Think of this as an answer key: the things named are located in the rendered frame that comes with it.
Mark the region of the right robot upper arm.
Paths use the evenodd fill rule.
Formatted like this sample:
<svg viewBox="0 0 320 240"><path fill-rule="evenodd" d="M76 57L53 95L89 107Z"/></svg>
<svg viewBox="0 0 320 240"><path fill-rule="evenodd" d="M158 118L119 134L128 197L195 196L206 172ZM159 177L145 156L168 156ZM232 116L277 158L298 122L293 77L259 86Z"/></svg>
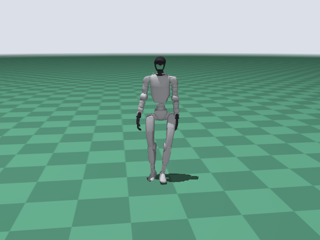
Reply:
<svg viewBox="0 0 320 240"><path fill-rule="evenodd" d="M142 84L142 94L140 95L141 100L147 100L148 99L148 89L149 89L149 82L150 82L150 76L145 76L143 78L143 84Z"/></svg>

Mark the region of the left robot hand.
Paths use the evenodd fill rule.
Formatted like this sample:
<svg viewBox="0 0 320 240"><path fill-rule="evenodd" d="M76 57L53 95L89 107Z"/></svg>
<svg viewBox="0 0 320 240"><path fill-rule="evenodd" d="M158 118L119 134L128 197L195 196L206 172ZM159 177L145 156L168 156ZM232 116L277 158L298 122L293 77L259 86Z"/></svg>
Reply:
<svg viewBox="0 0 320 240"><path fill-rule="evenodd" d="M177 130L177 127L178 127L178 119L179 119L179 114L176 114L176 115L175 115L175 119L176 119L175 130Z"/></svg>

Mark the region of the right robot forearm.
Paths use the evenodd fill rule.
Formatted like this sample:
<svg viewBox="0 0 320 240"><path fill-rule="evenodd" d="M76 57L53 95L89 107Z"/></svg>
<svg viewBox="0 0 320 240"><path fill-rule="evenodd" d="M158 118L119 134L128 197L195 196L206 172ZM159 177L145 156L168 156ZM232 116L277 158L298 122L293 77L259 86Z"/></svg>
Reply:
<svg viewBox="0 0 320 240"><path fill-rule="evenodd" d="M140 96L141 97L141 96ZM144 110L144 105L145 105L145 101L143 101L142 99L139 98L139 105L138 105L138 112L141 112L141 116L142 116L142 112ZM136 113L138 115L138 112Z"/></svg>

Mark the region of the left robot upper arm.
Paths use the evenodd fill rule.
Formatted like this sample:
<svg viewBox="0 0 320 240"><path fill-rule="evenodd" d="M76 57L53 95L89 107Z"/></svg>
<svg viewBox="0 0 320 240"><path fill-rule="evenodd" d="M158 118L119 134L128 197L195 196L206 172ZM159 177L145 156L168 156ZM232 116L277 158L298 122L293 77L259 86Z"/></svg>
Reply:
<svg viewBox="0 0 320 240"><path fill-rule="evenodd" d="M172 83L171 89L172 89L172 96L171 100L172 101L178 101L179 96L178 96L178 79L175 76L169 76L170 82Z"/></svg>

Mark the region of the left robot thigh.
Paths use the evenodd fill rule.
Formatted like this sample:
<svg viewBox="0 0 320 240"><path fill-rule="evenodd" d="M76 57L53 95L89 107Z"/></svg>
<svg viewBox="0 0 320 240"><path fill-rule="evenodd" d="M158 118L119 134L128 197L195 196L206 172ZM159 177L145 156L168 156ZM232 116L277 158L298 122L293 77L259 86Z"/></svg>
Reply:
<svg viewBox="0 0 320 240"><path fill-rule="evenodd" d="M173 113L167 112L167 124L166 124L166 140L163 143L163 150L166 151L167 147L172 147L176 127L176 119Z"/></svg>

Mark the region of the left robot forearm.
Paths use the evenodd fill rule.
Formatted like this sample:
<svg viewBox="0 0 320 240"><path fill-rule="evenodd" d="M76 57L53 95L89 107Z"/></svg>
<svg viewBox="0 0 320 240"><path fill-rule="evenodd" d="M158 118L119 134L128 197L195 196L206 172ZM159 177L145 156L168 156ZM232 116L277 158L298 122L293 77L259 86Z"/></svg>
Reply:
<svg viewBox="0 0 320 240"><path fill-rule="evenodd" d="M179 117L180 116L180 114L179 114L179 97L178 97L178 101L174 101L172 104L173 104L174 117L176 117L176 114L178 114L178 117Z"/></svg>

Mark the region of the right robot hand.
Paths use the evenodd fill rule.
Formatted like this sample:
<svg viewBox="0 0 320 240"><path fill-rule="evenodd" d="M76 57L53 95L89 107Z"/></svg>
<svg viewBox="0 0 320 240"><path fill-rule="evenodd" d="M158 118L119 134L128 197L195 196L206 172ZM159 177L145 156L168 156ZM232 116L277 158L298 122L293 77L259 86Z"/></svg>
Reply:
<svg viewBox="0 0 320 240"><path fill-rule="evenodd" d="M141 131L141 128L139 128L139 126L140 126L140 118L141 118L141 112L138 112L138 114L137 114L137 119L136 119L136 124L137 124L137 129L139 130L139 131Z"/></svg>

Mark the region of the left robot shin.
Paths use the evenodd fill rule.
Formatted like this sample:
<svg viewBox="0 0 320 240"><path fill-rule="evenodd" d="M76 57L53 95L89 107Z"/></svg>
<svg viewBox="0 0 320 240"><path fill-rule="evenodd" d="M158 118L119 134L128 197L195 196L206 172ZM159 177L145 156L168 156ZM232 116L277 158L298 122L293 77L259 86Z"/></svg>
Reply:
<svg viewBox="0 0 320 240"><path fill-rule="evenodd" d="M170 160L171 149L172 149L172 147L171 147L171 148L170 148L170 147L167 147L167 149L163 151L163 154L162 154L162 169L161 169L161 174L162 174L162 173L165 174L167 164L169 163L169 160Z"/></svg>

